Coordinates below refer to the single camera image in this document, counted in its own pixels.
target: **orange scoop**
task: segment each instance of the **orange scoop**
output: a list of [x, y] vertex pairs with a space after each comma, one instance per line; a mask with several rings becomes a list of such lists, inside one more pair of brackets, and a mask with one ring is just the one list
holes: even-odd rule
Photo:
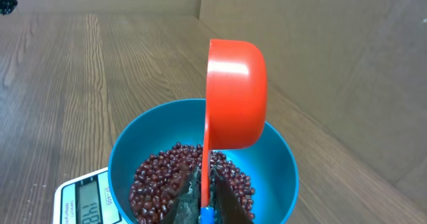
[[206, 79], [201, 207], [209, 203], [210, 150], [243, 149], [261, 136], [267, 75], [260, 50], [245, 41], [212, 39]]

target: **blue bowl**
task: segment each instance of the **blue bowl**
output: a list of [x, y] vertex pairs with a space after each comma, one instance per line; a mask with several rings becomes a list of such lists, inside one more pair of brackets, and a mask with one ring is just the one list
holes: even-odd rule
[[[177, 141], [203, 143], [204, 99], [165, 103], [133, 120], [114, 145], [108, 164], [113, 200], [128, 223], [137, 223], [128, 201], [133, 174], [151, 153], [171, 149]], [[298, 170], [285, 140], [266, 123], [260, 140], [248, 149], [223, 151], [251, 176], [256, 189], [254, 223], [285, 223], [298, 196]]]

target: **scale display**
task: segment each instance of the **scale display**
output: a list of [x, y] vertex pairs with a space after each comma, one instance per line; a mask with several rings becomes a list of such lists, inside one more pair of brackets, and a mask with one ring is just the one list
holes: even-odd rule
[[53, 224], [125, 224], [109, 191], [107, 168], [62, 184], [55, 193]]

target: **scoop handle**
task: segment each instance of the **scoop handle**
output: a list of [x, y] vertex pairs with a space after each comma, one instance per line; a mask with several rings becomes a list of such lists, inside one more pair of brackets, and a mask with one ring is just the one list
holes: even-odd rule
[[203, 157], [201, 160], [201, 193], [200, 207], [209, 205], [209, 169], [210, 169], [210, 148], [209, 148], [209, 113], [205, 114], [205, 134], [203, 137]]

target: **pile of beans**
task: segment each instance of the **pile of beans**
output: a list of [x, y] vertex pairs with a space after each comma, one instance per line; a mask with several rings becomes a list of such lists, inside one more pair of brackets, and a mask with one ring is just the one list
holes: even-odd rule
[[[203, 148], [199, 144], [181, 145], [176, 143], [171, 150], [151, 154], [136, 170], [129, 192], [129, 202], [139, 224], [159, 223], [171, 209], [179, 188], [197, 166], [201, 167]], [[233, 189], [238, 201], [250, 219], [255, 189], [251, 187], [250, 176], [240, 172], [225, 154], [211, 152], [210, 166], [221, 173]]]

